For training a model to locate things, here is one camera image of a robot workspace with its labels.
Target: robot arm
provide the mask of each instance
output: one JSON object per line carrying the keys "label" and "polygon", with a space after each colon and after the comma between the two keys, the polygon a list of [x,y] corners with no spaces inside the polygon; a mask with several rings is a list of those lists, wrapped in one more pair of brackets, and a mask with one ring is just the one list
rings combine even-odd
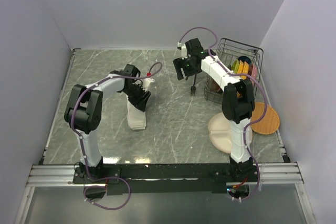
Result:
{"label": "robot arm", "polygon": [[[118,78],[118,76],[137,77],[140,76],[140,71],[135,66],[127,64],[124,70],[111,72],[107,76],[107,81],[102,84],[75,85],[72,88],[64,114],[65,121],[70,125],[73,110],[79,96],[88,87],[96,85],[81,99],[80,105],[76,110],[74,127],[82,137],[90,173],[97,178],[101,177],[103,166],[102,155],[97,141],[97,128],[101,120],[103,101],[116,92],[123,92],[128,96],[129,102],[134,107],[145,111],[146,103],[151,95],[151,92],[143,89],[141,82],[138,83],[134,79]],[[80,136],[76,134],[76,137],[78,145],[81,147]],[[81,173],[85,174],[85,161],[82,152],[79,167]]]}
{"label": "robot arm", "polygon": [[[181,48],[182,56],[174,59],[174,66],[179,80],[184,79],[182,71],[186,77],[206,72],[223,90],[222,112],[226,119],[230,121],[232,131],[232,151],[230,163],[233,167],[232,177],[244,179],[253,166],[252,158],[246,150],[243,139],[244,127],[250,122],[252,111],[254,110],[253,85],[248,79],[243,80],[237,76],[230,76],[232,73],[226,66],[217,63],[218,56],[211,50],[214,58],[209,56],[208,50],[204,50],[200,41],[192,39]],[[245,132],[246,139],[250,139],[252,134],[250,127]]]}

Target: cream colored plate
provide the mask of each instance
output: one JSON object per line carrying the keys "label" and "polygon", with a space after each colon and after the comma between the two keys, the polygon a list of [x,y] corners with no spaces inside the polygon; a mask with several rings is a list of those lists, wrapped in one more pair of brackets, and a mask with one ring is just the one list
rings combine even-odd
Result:
{"label": "cream colored plate", "polygon": [[230,154],[232,148],[230,122],[223,113],[210,119],[208,130],[213,145],[220,151]]}

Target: marble table top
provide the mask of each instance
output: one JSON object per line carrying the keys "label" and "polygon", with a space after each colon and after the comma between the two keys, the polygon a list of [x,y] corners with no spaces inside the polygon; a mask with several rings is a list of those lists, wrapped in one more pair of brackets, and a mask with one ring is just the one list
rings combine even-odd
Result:
{"label": "marble table top", "polygon": [[[209,140],[207,124],[221,112],[217,103],[206,101],[203,87],[206,74],[197,76],[196,95],[190,96],[193,78],[178,81],[170,50],[76,50],[71,71],[61,97],[55,125],[47,146],[44,164],[74,164],[80,152],[75,134],[64,121],[64,111],[75,84],[94,83],[116,69],[133,64],[145,74],[156,61],[163,68],[154,78],[156,87],[146,107],[147,127],[133,131],[127,123],[125,94],[106,99],[98,131],[98,145],[105,163],[227,163],[229,155]],[[256,101],[262,101],[260,93]],[[259,162],[283,162],[276,134],[254,133],[253,155]]]}

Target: black wire basket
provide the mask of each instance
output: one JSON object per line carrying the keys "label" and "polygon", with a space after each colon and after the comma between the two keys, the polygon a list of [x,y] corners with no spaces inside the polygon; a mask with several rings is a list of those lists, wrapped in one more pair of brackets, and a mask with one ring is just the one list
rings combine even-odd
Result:
{"label": "black wire basket", "polygon": [[[258,75],[256,80],[258,82],[260,81],[261,67],[263,66],[262,60],[264,57],[264,51],[261,48],[222,38],[219,41],[216,53],[222,63],[227,67],[232,66],[234,61],[241,56],[248,57],[251,60],[250,64],[255,64],[257,66]],[[218,89],[218,87],[219,86],[215,81],[210,76],[207,76],[204,85],[204,98],[207,101],[221,104],[223,100],[223,92]],[[257,89],[257,85],[254,85],[254,97],[256,97]]]}

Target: cable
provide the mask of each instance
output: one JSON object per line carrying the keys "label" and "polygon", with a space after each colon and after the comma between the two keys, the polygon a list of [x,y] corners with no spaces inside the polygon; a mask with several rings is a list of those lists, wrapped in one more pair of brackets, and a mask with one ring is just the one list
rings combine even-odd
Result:
{"label": "cable", "polygon": [[120,205],[119,207],[111,208],[111,207],[105,207],[105,206],[102,206],[102,205],[100,205],[100,204],[98,204],[98,203],[96,203],[96,202],[93,202],[93,201],[91,201],[90,199],[88,199],[88,198],[86,197],[86,195],[85,195],[85,192],[86,192],[89,188],[105,188],[104,186],[90,186],[90,187],[87,187],[87,188],[84,190],[84,192],[83,192],[85,201],[87,201],[87,202],[89,202],[89,203],[91,203],[91,204],[93,204],[93,205],[95,205],[95,206],[97,206],[97,207],[100,207],[100,208],[102,208],[102,209],[105,209],[105,210],[118,210],[118,209],[124,207],[124,206],[128,203],[128,201],[130,200],[130,198],[131,198],[131,187],[130,187],[130,185],[127,183],[127,181],[126,181],[125,179],[120,178],[120,177],[112,176],[112,177],[104,177],[104,178],[96,179],[96,178],[94,178],[94,177],[91,175],[90,170],[89,170],[89,164],[88,164],[88,160],[87,160],[87,156],[86,156],[85,148],[84,148],[83,136],[82,136],[82,134],[81,134],[79,131],[77,131],[77,130],[75,129],[75,115],[76,115],[78,106],[79,106],[79,104],[80,104],[80,101],[81,101],[82,98],[84,97],[84,95],[85,95],[89,90],[91,90],[92,88],[95,88],[95,87],[97,87],[97,86],[103,84],[104,82],[106,82],[106,81],[108,81],[108,80],[116,79],[116,78],[124,78],[124,79],[132,79],[132,80],[143,80],[143,79],[146,79],[146,78],[150,78],[150,77],[156,75],[157,73],[159,73],[160,70],[161,70],[162,67],[163,67],[162,63],[158,61],[158,62],[154,63],[154,64],[151,66],[151,68],[150,68],[150,72],[151,72],[151,70],[153,69],[153,67],[156,66],[156,65],[160,65],[159,68],[158,68],[158,70],[156,70],[156,71],[154,71],[153,73],[149,74],[148,76],[144,76],[144,77],[131,77],[131,76],[113,76],[113,77],[106,77],[106,78],[104,78],[104,79],[98,81],[97,83],[95,83],[95,84],[89,86],[88,88],[86,88],[86,89],[83,91],[83,93],[78,97],[78,100],[77,100],[77,102],[76,102],[76,104],[75,104],[74,111],[73,111],[72,116],[71,116],[70,127],[71,127],[71,129],[78,135],[78,137],[79,137],[80,149],[81,149],[81,152],[82,152],[82,155],[83,155],[83,158],[84,158],[85,169],[86,169],[86,172],[87,172],[88,177],[89,177],[90,179],[92,179],[92,180],[95,180],[95,181],[101,181],[101,180],[105,180],[105,179],[119,179],[119,180],[123,181],[123,182],[127,185],[127,188],[128,188],[128,196],[127,196],[126,201],[125,201],[122,205]]}
{"label": "cable", "polygon": [[[217,42],[218,42],[218,38],[217,38],[217,35],[216,35],[211,29],[206,28],[206,27],[203,27],[203,26],[196,26],[196,27],[194,27],[194,28],[191,28],[191,29],[189,29],[187,32],[185,32],[185,34],[181,37],[181,39],[179,40],[179,42],[181,43],[181,41],[182,41],[182,39],[184,38],[184,36],[186,36],[190,31],[195,30],[195,29],[204,29],[204,30],[207,30],[207,31],[209,31],[210,33],[212,33],[212,34],[215,36],[216,42],[215,42],[214,44],[212,44],[211,46],[208,47],[208,53],[209,53],[210,57],[211,57],[213,60],[215,60],[215,59],[216,59],[215,56],[211,54],[211,48],[212,48],[214,45],[217,44]],[[232,73],[230,73],[230,72],[228,72],[228,71],[226,70],[226,68],[225,68],[225,66],[223,65],[222,62],[220,62],[220,61],[216,61],[216,62],[217,62],[217,63],[224,69],[225,72],[228,73],[229,76],[246,76],[246,77],[248,77],[250,80],[252,80],[252,81],[258,86],[258,88],[260,89],[261,93],[263,94],[262,96],[264,97],[264,104],[265,104],[265,106],[264,106],[264,111],[263,111],[261,117],[260,117],[259,119],[255,120],[255,121],[253,121],[253,122],[249,122],[249,123],[244,127],[244,129],[243,129],[243,141],[244,141],[244,145],[246,146],[246,150],[247,150],[248,154],[251,156],[252,160],[253,160],[254,163],[256,164],[256,167],[257,167],[257,175],[258,175],[258,180],[257,180],[257,185],[256,185],[256,187],[254,188],[254,190],[253,190],[253,191],[252,191],[246,198],[242,199],[242,200],[245,200],[245,199],[248,199],[249,197],[251,197],[253,194],[255,194],[255,192],[258,190],[258,188],[259,188],[259,184],[260,184],[260,169],[259,169],[257,160],[253,157],[253,154],[252,154],[250,148],[247,146],[247,142],[246,142],[246,130],[247,130],[247,128],[248,128],[250,125],[252,125],[252,124],[254,124],[254,123],[258,123],[258,122],[260,122],[260,121],[264,118],[264,116],[266,115],[266,111],[267,111],[267,97],[266,97],[266,94],[265,94],[265,91],[264,91],[263,87],[261,86],[261,84],[260,84],[255,78],[253,78],[252,76],[250,76],[250,75],[248,75],[248,74],[245,74],[245,73],[232,74]]]}

